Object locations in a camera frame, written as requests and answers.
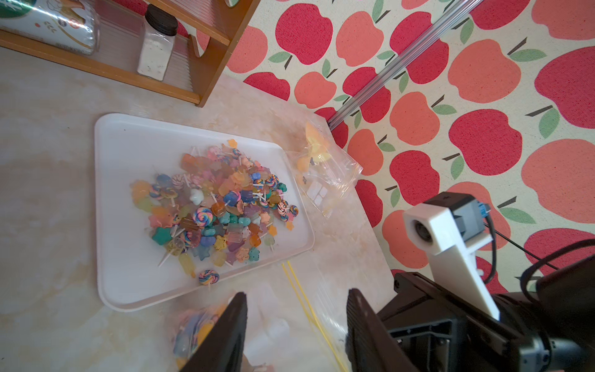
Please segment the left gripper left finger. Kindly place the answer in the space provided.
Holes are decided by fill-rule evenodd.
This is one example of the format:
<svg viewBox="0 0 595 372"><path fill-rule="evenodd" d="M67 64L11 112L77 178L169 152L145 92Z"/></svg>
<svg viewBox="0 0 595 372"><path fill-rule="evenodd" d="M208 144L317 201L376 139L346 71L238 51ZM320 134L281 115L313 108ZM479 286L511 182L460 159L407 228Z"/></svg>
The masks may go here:
<svg viewBox="0 0 595 372"><path fill-rule="evenodd" d="M181 371L241 371L246 324L246 294L239 292Z"/></svg>

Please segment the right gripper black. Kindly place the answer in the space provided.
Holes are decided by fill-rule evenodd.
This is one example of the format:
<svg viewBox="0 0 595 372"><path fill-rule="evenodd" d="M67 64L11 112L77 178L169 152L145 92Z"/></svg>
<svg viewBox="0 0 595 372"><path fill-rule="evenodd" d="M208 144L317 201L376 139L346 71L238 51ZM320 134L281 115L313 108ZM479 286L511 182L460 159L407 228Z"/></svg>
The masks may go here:
<svg viewBox="0 0 595 372"><path fill-rule="evenodd" d="M592 371L594 351L523 294L495 294L494 319L419 273L394 276L377 314L420 371Z"/></svg>

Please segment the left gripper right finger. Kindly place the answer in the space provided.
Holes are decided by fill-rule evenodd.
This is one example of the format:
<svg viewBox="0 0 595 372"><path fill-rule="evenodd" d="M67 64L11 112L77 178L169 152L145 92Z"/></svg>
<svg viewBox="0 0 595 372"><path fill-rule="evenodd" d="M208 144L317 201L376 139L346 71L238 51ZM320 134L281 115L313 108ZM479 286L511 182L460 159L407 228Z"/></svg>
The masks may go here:
<svg viewBox="0 0 595 372"><path fill-rule="evenodd" d="M349 290L346 316L352 371L418 371L357 288Z"/></svg>

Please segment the ziploc bag of yellow candies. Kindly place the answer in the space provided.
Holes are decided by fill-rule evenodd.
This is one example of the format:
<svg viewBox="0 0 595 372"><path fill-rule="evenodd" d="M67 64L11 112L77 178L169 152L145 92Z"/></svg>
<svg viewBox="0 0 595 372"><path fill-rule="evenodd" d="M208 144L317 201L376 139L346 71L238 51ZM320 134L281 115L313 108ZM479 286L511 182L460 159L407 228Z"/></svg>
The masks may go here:
<svg viewBox="0 0 595 372"><path fill-rule="evenodd" d="M269 281L244 292L248 314L243 371L349 371L346 301L359 287L357 273L325 269L305 259L286 260ZM212 305L171 312L162 350L170 371L180 371L214 330L235 291Z"/></svg>

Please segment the ziploc bag of colourful candies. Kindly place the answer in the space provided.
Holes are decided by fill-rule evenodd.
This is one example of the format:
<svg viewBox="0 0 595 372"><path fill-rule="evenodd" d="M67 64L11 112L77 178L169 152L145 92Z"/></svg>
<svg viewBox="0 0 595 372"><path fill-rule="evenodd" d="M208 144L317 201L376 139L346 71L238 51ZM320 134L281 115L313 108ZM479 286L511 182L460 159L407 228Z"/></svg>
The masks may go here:
<svg viewBox="0 0 595 372"><path fill-rule="evenodd" d="M355 188L363 167L312 122L305 124L305 144L288 157L297 185L325 217L330 218Z"/></svg>

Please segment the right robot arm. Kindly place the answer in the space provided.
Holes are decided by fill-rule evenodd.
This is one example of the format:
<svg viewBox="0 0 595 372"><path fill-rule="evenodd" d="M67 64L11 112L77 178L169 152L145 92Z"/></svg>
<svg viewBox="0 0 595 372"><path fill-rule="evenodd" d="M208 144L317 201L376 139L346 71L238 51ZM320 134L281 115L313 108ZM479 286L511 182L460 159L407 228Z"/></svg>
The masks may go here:
<svg viewBox="0 0 595 372"><path fill-rule="evenodd" d="M421 274L396 274L396 296L378 316L420 371L592 371L594 258L522 293L492 297L494 319Z"/></svg>

